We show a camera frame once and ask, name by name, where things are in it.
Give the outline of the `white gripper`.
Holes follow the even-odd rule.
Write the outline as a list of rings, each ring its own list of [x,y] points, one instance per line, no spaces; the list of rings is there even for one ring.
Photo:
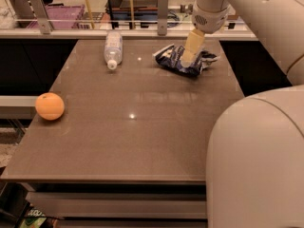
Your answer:
[[[206,34],[213,34],[225,23],[230,4],[226,0],[201,2],[197,0],[193,7],[192,23],[194,29],[189,32],[181,61],[191,64],[203,46]]]

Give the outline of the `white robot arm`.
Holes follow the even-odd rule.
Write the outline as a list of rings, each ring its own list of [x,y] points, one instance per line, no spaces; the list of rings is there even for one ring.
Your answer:
[[[206,157],[208,228],[304,228],[303,0],[196,0],[195,28],[219,30],[229,8],[291,84],[218,118]]]

